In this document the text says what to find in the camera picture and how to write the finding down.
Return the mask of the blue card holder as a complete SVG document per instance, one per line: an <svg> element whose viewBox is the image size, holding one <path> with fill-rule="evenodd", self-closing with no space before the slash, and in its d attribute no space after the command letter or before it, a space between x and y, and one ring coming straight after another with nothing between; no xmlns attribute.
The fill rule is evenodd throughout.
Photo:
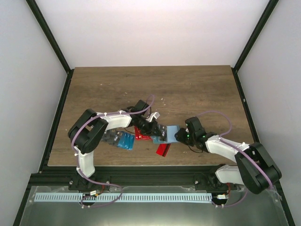
<svg viewBox="0 0 301 226"><path fill-rule="evenodd" d="M159 137L152 136L153 143L154 144L172 144L172 143L178 143L178 141L175 139L174 135L175 133L180 129L179 125L170 125L167 126L167 141L160 141Z"/></svg>

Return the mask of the black VIP credit card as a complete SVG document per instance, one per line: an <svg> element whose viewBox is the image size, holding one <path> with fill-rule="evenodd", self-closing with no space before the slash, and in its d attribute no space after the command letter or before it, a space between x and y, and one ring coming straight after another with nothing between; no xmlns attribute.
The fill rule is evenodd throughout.
<svg viewBox="0 0 301 226"><path fill-rule="evenodd" d="M159 125L158 126L159 131L160 131L160 135L159 135L159 140L160 141L167 141L167 126L166 125Z"/></svg>

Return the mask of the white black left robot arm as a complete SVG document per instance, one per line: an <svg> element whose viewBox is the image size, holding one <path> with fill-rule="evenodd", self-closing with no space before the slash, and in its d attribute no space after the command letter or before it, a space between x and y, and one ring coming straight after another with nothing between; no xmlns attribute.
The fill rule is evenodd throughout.
<svg viewBox="0 0 301 226"><path fill-rule="evenodd" d="M139 100L136 105L117 112L98 113L87 109L70 128L68 138L77 157L76 170L81 175L79 184L85 190L96 185L96 178L92 176L95 173L94 150L108 130L134 126L144 136L165 137L166 132L157 122L159 113L145 116L151 105Z"/></svg>

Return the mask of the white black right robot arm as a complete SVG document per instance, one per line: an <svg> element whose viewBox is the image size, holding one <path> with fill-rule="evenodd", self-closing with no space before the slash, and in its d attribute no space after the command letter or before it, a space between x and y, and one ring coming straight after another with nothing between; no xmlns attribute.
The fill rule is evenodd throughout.
<svg viewBox="0 0 301 226"><path fill-rule="evenodd" d="M238 143L206 132L198 117L188 118L185 124L186 128L180 128L174 135L178 142L236 163L235 166L220 167L209 177L213 189L219 190L226 183L231 183L244 185L253 194L260 194L272 189L282 177L279 167L261 143Z"/></svg>

